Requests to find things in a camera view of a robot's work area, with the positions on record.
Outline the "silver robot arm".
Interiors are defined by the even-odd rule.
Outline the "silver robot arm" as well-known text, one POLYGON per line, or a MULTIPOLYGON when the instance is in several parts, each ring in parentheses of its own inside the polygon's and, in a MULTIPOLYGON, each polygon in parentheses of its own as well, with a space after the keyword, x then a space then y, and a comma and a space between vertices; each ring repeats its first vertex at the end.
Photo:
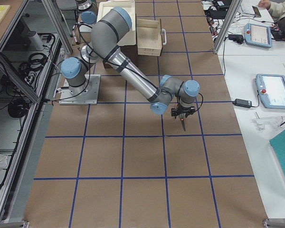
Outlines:
POLYGON ((159 86, 150 82, 118 46, 120 39, 131 28, 131 17, 121 7, 114 7, 92 26, 91 41, 82 48, 88 58, 80 61, 76 57, 69 57, 61 64, 61 72, 68 82, 70 93, 78 95, 87 89, 88 80, 81 69, 86 64, 93 64, 101 59, 150 102, 150 109, 155 114, 164 114, 173 98, 177 99, 177 106, 171 109, 173 117, 182 114, 188 117, 194 114, 194 103, 200 90, 199 83, 195 80, 181 81, 170 75, 164 75, 159 86))
POLYGON ((95 0, 76 0, 81 20, 88 24, 95 24, 97 21, 98 7, 95 0))

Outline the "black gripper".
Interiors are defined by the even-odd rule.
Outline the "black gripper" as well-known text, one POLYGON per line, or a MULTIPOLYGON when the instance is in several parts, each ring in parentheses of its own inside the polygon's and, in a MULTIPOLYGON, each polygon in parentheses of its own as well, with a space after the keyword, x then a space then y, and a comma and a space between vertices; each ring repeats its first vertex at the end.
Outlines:
POLYGON ((185 114, 185 117, 187 118, 189 115, 192 115, 195 113, 195 107, 190 107, 189 109, 182 109, 181 107, 172 108, 171 109, 171 116, 176 117, 181 114, 185 114))

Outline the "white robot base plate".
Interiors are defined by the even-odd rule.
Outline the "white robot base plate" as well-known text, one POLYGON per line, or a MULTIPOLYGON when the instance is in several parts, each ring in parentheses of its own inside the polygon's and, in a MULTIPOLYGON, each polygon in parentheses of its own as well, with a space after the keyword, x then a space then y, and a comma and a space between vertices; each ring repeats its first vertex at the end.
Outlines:
POLYGON ((85 83, 79 87, 71 87, 65 79, 66 89, 61 92, 59 104, 97 105, 101 76, 85 74, 85 78, 85 83))

